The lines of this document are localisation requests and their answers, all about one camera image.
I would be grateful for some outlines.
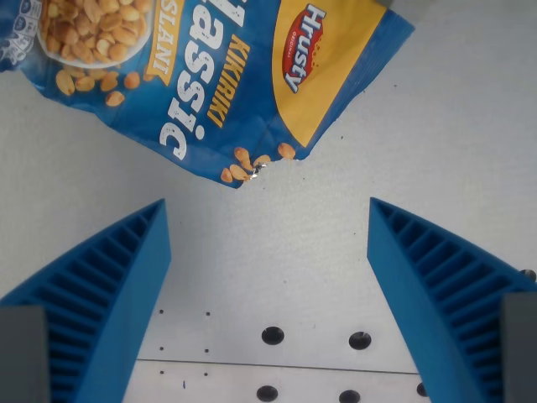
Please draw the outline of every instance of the hrusty logo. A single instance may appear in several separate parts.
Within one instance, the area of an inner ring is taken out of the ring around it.
[[[294,93],[299,91],[299,85],[313,70],[315,46],[321,40],[322,20],[325,16],[326,12],[308,4],[287,34],[282,70],[285,82]]]

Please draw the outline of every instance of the peanut bag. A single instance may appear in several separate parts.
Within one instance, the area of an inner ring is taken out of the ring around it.
[[[239,187],[304,159],[412,30],[373,0],[2,0],[0,71]]]

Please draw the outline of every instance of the bowl of peanuts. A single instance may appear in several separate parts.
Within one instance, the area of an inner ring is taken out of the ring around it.
[[[43,0],[38,41],[64,65],[112,67],[143,48],[153,14],[154,0]]]

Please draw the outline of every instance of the white surface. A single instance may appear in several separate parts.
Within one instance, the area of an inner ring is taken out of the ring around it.
[[[537,3],[394,6],[416,32],[378,79],[307,160],[239,191],[0,75],[0,294],[166,197],[174,261],[142,358],[415,372],[366,260],[369,197],[534,269]],[[367,350],[348,347],[357,331]]]
[[[123,403],[253,403],[265,385],[278,390],[277,403],[337,403],[346,390],[360,403],[429,403],[416,393],[419,383],[408,374],[138,361]]]

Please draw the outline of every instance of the small black dot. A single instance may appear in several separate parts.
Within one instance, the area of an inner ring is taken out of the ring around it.
[[[371,344],[369,333],[358,332],[349,337],[349,344],[355,350],[365,350]]]
[[[355,390],[345,390],[339,395],[339,403],[358,403],[360,394]]]
[[[418,395],[422,397],[428,397],[427,390],[425,390],[425,387],[423,386],[423,382],[421,382],[418,387],[416,388],[416,392],[418,392]]]
[[[537,274],[533,270],[520,270],[520,272],[532,281],[537,280]]]
[[[275,401],[278,399],[278,390],[273,386],[262,386],[258,389],[258,399],[261,401]]]
[[[261,338],[269,346],[276,346],[284,341],[285,333],[279,327],[267,327],[263,330],[263,333],[261,333]]]

